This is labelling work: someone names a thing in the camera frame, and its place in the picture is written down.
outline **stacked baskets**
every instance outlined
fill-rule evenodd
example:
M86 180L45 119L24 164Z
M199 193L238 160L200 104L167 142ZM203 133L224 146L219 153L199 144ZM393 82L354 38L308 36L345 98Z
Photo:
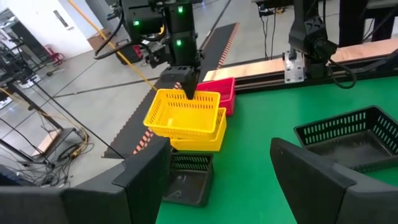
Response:
M177 150L220 151L226 116L233 114L234 84L234 78L201 83L192 100L183 90L158 90L144 125L170 138Z

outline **green surface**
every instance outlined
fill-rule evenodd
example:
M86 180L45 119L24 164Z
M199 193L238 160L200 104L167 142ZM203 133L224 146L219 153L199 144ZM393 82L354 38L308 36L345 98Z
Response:
M163 203L157 223L295 223L272 168L271 138L299 145L294 127L371 105L398 119L397 87L393 77L361 81L350 90L321 85L238 95L215 154L207 207ZM397 168L369 175L398 185Z

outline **black basket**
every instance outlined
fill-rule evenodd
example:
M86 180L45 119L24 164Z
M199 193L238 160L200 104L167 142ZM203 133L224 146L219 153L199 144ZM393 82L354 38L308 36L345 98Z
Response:
M377 106L296 127L301 145L358 172L397 165L398 124Z
M163 201L202 207L213 181L213 155L172 153Z

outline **orange and black striped edge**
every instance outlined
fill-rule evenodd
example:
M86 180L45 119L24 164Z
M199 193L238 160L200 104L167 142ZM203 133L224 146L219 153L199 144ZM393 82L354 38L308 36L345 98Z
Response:
M218 61L218 65L217 65L217 69L216 70L220 69L224 65L225 60L226 60L226 56L228 55L229 50L232 47L232 43L234 42L235 36L238 33L239 25L240 25L240 23L238 23L238 22L235 23L234 29L232 30L232 33L231 33L231 35L229 37L229 40L228 40L228 43L226 44L224 52L221 55L220 61ZM214 77L216 76L216 74L217 74L216 72L213 72L210 80L213 80Z
M220 60L218 61L218 65L217 65L217 69L220 69L223 65L224 62L226 60L226 56L228 55L229 50L231 49L232 43L234 41L234 38L236 36L236 33L238 32L239 29L239 23L235 23L234 29L229 37L228 43L226 44L226 47L224 49L223 54L221 55ZM176 83L174 85L173 89L181 89L181 84ZM148 146L148 143L150 142L150 140L152 139L152 137L154 136L154 132L151 129L148 129L145 131L145 134L142 136L141 140L139 141L139 144L137 145L137 147L133 150L133 154L137 154L137 152L145 149L145 147Z
M174 84L174 90L176 89L181 89L181 84L176 83ZM142 136L141 140L139 141L139 144L136 146L136 148L133 150L133 154L136 154L137 152L145 149L145 147L148 146L148 143L150 142L150 140L152 139L152 137L154 136L154 132L153 130L151 130L150 128L148 128L145 131L145 134Z

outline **yellow basket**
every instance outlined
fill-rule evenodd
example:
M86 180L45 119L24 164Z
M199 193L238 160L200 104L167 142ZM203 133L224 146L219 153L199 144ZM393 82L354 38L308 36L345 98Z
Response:
M212 140L220 94L196 91L188 100L183 90L158 90L144 125L158 136L179 139Z
M218 109L216 123L216 137L213 140L171 139L170 143L176 150L181 151L210 151L219 152L223 143L226 129L226 108Z

